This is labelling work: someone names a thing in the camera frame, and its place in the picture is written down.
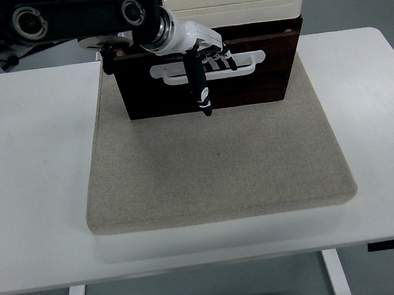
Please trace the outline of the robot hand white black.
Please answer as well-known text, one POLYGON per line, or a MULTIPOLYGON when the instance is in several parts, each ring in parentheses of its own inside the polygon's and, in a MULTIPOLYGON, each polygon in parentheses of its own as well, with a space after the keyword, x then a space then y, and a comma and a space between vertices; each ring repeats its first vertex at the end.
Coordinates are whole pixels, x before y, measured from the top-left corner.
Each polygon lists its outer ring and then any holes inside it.
POLYGON ((182 57, 190 92, 204 115, 211 116, 213 109, 204 72, 204 60, 213 59, 221 68, 227 67, 233 71, 237 69, 237 64, 221 35, 200 23, 181 21, 172 11, 163 8, 158 34, 153 42, 142 47, 159 57, 182 57))

